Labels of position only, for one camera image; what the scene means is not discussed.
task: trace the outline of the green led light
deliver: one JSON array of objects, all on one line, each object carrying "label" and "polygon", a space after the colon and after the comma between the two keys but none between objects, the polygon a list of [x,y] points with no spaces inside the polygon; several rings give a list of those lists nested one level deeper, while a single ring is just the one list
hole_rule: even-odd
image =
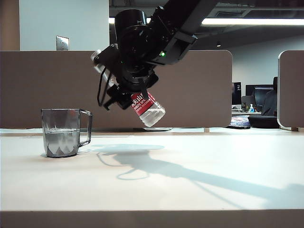
[{"label": "green led light", "polygon": [[161,51],[161,52],[160,52],[160,54],[159,54],[159,56],[161,56],[161,57],[165,57],[165,56],[166,56],[166,52]]}]

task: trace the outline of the cable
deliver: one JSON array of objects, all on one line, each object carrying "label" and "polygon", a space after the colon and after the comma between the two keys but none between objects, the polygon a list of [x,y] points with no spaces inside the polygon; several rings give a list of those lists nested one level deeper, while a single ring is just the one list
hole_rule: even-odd
[{"label": "cable", "polygon": [[98,105],[99,105],[100,107],[103,106],[103,102],[100,102],[99,96],[100,96],[101,83],[102,83],[102,81],[103,81],[103,75],[104,75],[104,73],[105,73],[105,70],[106,70],[106,68],[104,68],[103,71],[102,71],[101,74],[100,74],[99,87],[98,87],[98,92],[97,92],[97,102],[98,102]]},{"label": "cable", "polygon": [[106,81],[106,84],[105,84],[105,87],[104,87],[104,94],[103,94],[103,97],[101,98],[101,104],[104,103],[105,93],[106,93],[106,90],[108,89],[108,85],[109,85],[109,82],[111,80],[111,77],[112,77],[112,73],[110,72],[110,75],[109,75],[108,80]]},{"label": "cable", "polygon": [[99,97],[100,97],[100,91],[101,91],[101,84],[102,84],[102,81],[103,81],[103,76],[104,76],[105,71],[106,71],[106,68],[104,68],[103,71],[100,74],[99,87],[98,87],[98,92],[97,92],[97,102],[98,102],[98,105],[100,107],[103,106],[103,103],[104,103],[104,100],[105,100],[104,99],[105,98],[105,93],[106,93],[106,90],[108,89],[109,82],[110,82],[111,77],[112,77],[112,73],[110,72],[110,75],[109,75],[109,77],[106,81],[105,87],[104,87],[103,96],[102,96],[101,101],[100,101]]}]

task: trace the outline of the fluorescent light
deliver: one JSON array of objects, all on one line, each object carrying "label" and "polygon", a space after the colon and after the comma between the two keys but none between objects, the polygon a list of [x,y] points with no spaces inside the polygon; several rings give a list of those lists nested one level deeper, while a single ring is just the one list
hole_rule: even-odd
[{"label": "fluorescent light", "polygon": [[115,23],[115,18],[109,18],[109,24],[114,24]]},{"label": "fluorescent light", "polygon": [[109,18],[109,24],[114,24],[115,23],[115,18]]},{"label": "fluorescent light", "polygon": [[202,25],[304,25],[304,19],[205,18]]}]

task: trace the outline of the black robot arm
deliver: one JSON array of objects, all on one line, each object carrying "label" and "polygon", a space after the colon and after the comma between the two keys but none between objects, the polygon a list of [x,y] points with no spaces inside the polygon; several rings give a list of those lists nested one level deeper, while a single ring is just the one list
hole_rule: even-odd
[{"label": "black robot arm", "polygon": [[194,33],[218,0],[169,0],[157,7],[148,24],[144,12],[128,9],[115,17],[117,44],[110,45],[94,58],[116,77],[117,84],[107,90],[109,110],[117,102],[122,109],[132,104],[131,95],[142,92],[158,77],[157,65],[174,64],[181,60],[197,40]]}]

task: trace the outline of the hand sanitizer bottle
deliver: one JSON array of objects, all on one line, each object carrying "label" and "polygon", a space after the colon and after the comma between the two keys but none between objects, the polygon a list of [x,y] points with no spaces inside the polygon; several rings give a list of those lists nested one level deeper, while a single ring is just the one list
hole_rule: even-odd
[{"label": "hand sanitizer bottle", "polygon": [[250,109],[249,109],[249,112],[250,113],[254,113],[255,109],[253,108],[252,104],[250,104]]}]

